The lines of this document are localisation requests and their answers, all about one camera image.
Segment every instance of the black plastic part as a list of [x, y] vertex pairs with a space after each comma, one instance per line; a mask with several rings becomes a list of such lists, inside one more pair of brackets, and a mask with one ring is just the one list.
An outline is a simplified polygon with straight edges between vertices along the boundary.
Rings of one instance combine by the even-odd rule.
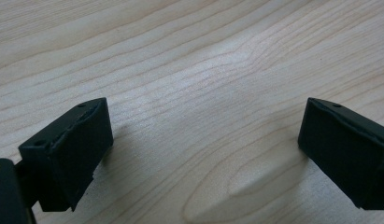
[[0, 223], [34, 223], [30, 215], [22, 201], [13, 162], [0, 159]]
[[39, 200], [45, 212], [75, 210], [112, 145], [106, 98], [73, 107], [20, 145], [24, 200]]
[[342, 105], [309, 98], [299, 147], [355, 206], [384, 210], [384, 127]]

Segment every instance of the screw hole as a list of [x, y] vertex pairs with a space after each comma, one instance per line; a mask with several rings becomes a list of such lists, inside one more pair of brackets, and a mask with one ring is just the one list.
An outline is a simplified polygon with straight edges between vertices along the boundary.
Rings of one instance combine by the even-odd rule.
[[45, 140], [39, 140], [37, 142], [34, 143], [34, 146], [36, 147], [40, 147], [40, 146], [43, 146], [46, 144], [46, 141]]

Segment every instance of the wooden table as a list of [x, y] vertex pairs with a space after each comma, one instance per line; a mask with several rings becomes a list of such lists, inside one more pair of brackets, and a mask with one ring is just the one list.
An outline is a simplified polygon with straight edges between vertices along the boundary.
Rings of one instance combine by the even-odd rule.
[[39, 223], [384, 223], [298, 149], [310, 96], [384, 125], [384, 0], [0, 1], [0, 157], [98, 97], [115, 135]]

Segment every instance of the light wood surface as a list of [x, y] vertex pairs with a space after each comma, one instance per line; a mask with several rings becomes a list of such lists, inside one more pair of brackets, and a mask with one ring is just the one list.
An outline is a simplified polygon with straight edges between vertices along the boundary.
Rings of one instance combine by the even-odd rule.
[[384, 0], [0, 1], [0, 157], [98, 97], [115, 135], [39, 223], [384, 223], [298, 149], [309, 96], [384, 125]]

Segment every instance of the table surface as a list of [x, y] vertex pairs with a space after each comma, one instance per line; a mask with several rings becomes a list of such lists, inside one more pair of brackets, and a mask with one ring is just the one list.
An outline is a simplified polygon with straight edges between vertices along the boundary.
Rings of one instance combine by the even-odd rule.
[[39, 223], [384, 223], [296, 142], [307, 97], [384, 126], [384, 0], [0, 1], [0, 158], [99, 97], [114, 147]]

